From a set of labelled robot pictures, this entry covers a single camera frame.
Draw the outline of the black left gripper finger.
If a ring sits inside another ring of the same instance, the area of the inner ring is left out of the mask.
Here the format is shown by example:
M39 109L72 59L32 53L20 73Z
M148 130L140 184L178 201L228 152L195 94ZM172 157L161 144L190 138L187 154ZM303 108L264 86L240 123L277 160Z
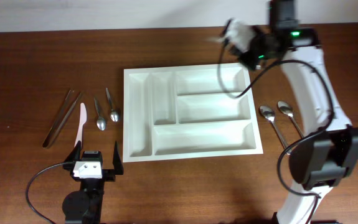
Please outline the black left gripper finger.
M120 153L118 151L118 142L115 141L114 143L114 150L113 150L113 166L114 166L114 173L115 175L123 175L124 174L124 167L121 160Z
M73 162L80 159L80 151L82 150L82 142L77 141L71 153L66 157L64 162Z

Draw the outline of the large steel spoon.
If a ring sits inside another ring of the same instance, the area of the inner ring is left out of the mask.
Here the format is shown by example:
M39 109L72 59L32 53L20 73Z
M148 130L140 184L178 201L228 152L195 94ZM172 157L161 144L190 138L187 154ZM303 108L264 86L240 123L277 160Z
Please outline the large steel spoon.
M291 120L291 122L293 123L294 127L296 128L299 136L301 138L304 137L303 132L300 130L299 125L297 124L296 120L294 119L294 111L293 108L285 101L278 101L277 102L277 107L280 110L281 113L287 115L287 117L289 117L289 119Z
M261 105L258 110L259 110L259 113L270 122L270 124L272 125L273 129L275 130L275 133L278 136L278 138L283 146L283 149L286 149L289 146L289 144L288 144L287 140L285 139L283 133L280 131L280 129L278 128L278 126L276 124L275 111L266 105Z

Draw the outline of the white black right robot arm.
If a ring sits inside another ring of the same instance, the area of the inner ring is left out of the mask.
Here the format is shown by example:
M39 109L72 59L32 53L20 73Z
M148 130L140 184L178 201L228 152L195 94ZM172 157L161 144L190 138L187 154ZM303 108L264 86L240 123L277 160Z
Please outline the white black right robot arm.
M323 198L358 161L358 128L343 112L326 72L318 34L301 27L293 1L270 1L269 30L238 20L227 22L224 42L249 70L261 61L280 66L295 95L304 135L286 146L292 177L288 197L273 223L310 223Z

